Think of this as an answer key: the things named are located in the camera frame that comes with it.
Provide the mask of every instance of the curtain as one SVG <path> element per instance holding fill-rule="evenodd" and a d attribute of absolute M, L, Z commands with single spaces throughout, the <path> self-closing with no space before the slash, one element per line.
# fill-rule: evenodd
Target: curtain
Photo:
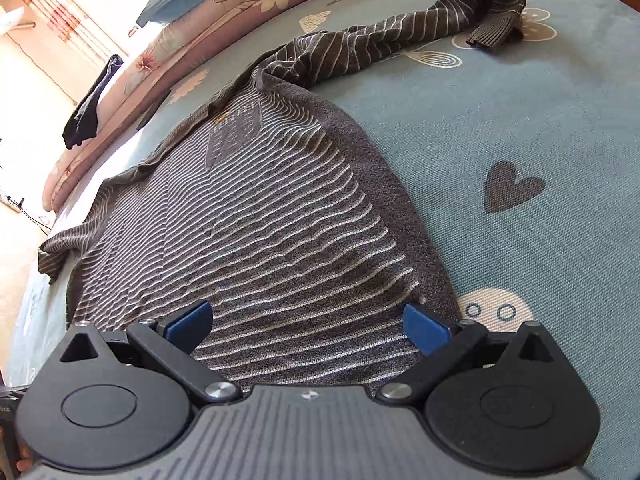
<path fill-rule="evenodd" d="M 58 37 L 102 69 L 120 48 L 71 0 L 22 0 Z"/>

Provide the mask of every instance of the striped sweater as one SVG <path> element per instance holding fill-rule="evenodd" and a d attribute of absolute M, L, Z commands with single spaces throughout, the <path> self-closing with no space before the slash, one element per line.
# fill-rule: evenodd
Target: striped sweater
<path fill-rule="evenodd" d="M 147 160 L 106 179 L 86 221 L 46 240 L 56 279 L 73 251 L 68 317 L 120 330 L 206 298 L 194 357 L 237 381 L 375 385 L 418 358 L 402 306 L 456 319 L 444 268 L 399 181 L 361 128 L 306 90 L 412 43 L 477 25 L 519 35 L 525 0 L 438 0 L 265 54 Z"/>

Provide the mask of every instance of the hand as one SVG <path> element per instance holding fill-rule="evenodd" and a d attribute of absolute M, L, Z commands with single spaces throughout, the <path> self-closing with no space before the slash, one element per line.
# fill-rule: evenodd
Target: hand
<path fill-rule="evenodd" d="M 20 456 L 22 457 L 22 459 L 18 460 L 18 463 L 16 464 L 16 467 L 18 468 L 18 471 L 20 471 L 21 473 L 26 473 L 33 466 L 33 462 L 31 461 L 31 453 L 29 452 L 29 448 L 27 448 L 27 447 L 20 448 Z"/>

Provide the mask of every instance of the metal bolt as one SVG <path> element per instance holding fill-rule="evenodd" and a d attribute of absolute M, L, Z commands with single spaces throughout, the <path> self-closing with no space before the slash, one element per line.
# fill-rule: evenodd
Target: metal bolt
<path fill-rule="evenodd" d="M 387 383 L 380 389 L 386 399 L 406 399 L 412 392 L 411 386 L 404 383 Z"/>
<path fill-rule="evenodd" d="M 211 383 L 204 389 L 204 392 L 212 399 L 224 400 L 229 397 L 233 397 L 238 389 L 234 384 L 227 383 L 226 381 L 219 381 L 217 383 Z"/>

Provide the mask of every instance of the blue gripper pad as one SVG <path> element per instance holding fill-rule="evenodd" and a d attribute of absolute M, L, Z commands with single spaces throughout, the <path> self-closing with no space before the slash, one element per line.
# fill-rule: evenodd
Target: blue gripper pad
<path fill-rule="evenodd" d="M 402 313 L 404 334 L 424 355 L 429 355 L 451 341 L 451 328 L 444 326 L 412 304 Z"/>
<path fill-rule="evenodd" d="M 183 352 L 190 354 L 211 332 L 213 309 L 204 301 L 182 316 L 172 319 L 164 329 L 164 338 Z"/>

